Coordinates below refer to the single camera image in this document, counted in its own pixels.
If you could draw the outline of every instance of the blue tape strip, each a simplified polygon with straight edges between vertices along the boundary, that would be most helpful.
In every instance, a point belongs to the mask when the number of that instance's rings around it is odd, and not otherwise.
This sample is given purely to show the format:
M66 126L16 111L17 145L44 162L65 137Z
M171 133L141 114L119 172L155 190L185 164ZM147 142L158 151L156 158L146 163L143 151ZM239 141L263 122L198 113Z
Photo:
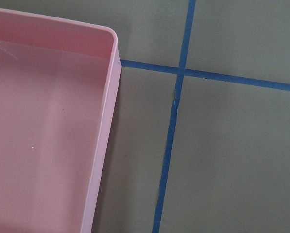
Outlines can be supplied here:
M168 129L167 142L166 142L166 148L165 148L162 172L161 172L161 178L160 178L159 196L158 196L157 205L155 207L154 224L153 224L152 233L159 233L159 230L160 230L165 190L166 190L166 184L168 180L171 153L172 153L172 148L173 148L174 134L175 134L175 128L176 128L176 122L177 122L177 111L178 111L178 106L179 106L180 96L181 96L181 91L182 91L182 86L183 86L184 72L185 72L187 55L188 55L188 47L189 47L189 41L190 41L195 3L196 3L196 0L190 0L189 5L188 5L185 31L184 31L184 36L183 36L182 48L181 48L180 59L179 59L179 67L178 67L176 84L175 84L175 99L174 99L174 102L172 104L172 109L171 109L170 124L169 124L169 129Z
M186 69L185 75L198 77L198 78L225 81L225 82L230 82L230 83L240 83L240 84L245 84L245 85L261 86L261 87L266 87L266 88L290 91L290 84L287 84L287 83L278 83L278 82L272 82L272 81L266 81L266 80L244 78L244 77L239 77L239 76L217 74L217 73L204 72L204 71L191 70L191 69Z
M178 68L176 67L167 67L167 66L161 66L161 65L156 65L156 64L135 62L135 61L128 61L128 60L121 60L121 64L124 67L153 70L153 71L170 73L170 74L177 74L177 70L178 70Z

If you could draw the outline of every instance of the scratch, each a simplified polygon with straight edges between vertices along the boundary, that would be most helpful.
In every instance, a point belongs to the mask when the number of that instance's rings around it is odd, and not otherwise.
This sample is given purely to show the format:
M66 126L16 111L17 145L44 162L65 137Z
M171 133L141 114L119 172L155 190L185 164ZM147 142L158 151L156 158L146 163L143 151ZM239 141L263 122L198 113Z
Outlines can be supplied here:
M10 55L11 57L13 57L14 59L18 60L17 57L15 57L13 54L9 53L9 52L8 52L7 50L5 50L4 48L0 47L0 49L1 49L2 51L4 51L5 53L9 54L9 55Z

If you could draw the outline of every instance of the pink tray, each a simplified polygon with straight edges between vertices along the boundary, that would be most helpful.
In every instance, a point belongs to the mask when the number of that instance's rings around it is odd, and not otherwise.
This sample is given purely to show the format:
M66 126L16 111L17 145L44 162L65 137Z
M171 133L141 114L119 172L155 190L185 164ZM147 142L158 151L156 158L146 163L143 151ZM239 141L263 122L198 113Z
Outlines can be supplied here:
M0 233L89 233L119 84L107 27L0 9Z

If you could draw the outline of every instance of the blue tape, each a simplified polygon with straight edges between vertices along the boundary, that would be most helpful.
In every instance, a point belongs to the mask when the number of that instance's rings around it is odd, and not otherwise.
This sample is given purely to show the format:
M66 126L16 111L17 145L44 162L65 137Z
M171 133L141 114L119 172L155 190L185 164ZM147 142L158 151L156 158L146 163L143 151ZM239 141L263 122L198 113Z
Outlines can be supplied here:
M172 109L171 109L170 124L169 124L169 129L168 129L167 142L166 142L166 147L165 147L162 172L161 172L161 178L160 178L159 196L158 196L157 205L155 207L154 224L153 224L152 233L159 233L159 230L160 230L165 190L166 190L166 184L168 180L171 153L172 153L172 148L173 148L174 134L175 134L175 128L176 128L176 122L177 122L177 112L178 112L178 106L180 102L180 96L181 96L183 80L184 80L184 72L185 72L187 55L188 55L188 48L189 48L189 41L190 41L195 3L196 3L196 0L190 0L189 5L188 5L184 36L183 36L182 48L181 48L180 59L179 59L179 67L177 70L178 72L177 72L177 78L176 78L176 84L175 84L175 99L174 99L174 102L172 104Z
M266 80L244 78L244 77L239 77L239 76L217 74L217 73L204 72L204 71L191 70L191 69L186 69L185 75L198 77L198 78L225 81L225 82L230 82L230 83L240 83L240 84L245 84L245 85L261 86L261 87L266 87L266 88L290 91L290 84L287 84L287 83L278 83L278 82L272 82L272 81L266 81Z
M170 73L170 74L177 74L177 70L178 70L178 68L176 67L161 66L161 65L156 65L156 64L135 62L135 61L128 61L128 60L121 60L121 64L124 67L153 70L153 71Z

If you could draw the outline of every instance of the gray tile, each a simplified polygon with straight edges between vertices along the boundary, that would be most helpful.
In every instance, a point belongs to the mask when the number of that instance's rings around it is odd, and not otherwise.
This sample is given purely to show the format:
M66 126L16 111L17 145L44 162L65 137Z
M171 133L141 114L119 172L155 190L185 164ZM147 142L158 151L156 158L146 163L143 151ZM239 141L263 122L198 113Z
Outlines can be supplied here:
M161 233L290 233L290 92L185 77Z
M198 0L187 68L290 83L290 0Z
M0 0L0 7L111 27L122 59L177 67L188 0Z
M151 232L175 78L123 68L92 232Z

